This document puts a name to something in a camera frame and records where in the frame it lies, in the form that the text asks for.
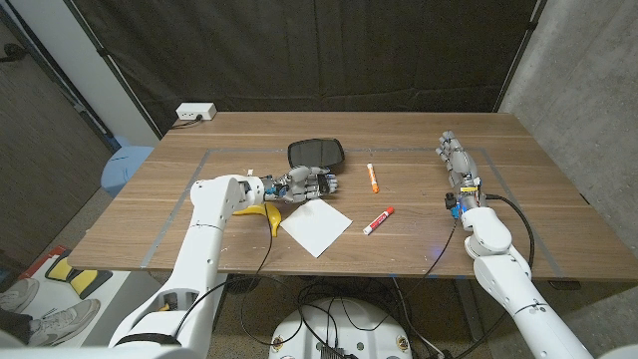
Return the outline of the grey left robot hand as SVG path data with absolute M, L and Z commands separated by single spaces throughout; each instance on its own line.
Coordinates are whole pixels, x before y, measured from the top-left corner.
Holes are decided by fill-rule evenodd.
M 338 180 L 327 168 L 298 166 L 279 178 L 261 178 L 264 199 L 269 201 L 303 202 L 331 194 L 337 190 Z

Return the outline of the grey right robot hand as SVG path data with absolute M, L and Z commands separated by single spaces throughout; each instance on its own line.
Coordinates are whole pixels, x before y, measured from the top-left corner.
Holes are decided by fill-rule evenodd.
M 452 187 L 445 197 L 446 209 L 458 219 L 472 208 L 486 206 L 478 167 L 470 153 L 452 131 L 443 132 L 439 142 L 436 153 L 447 167 Z

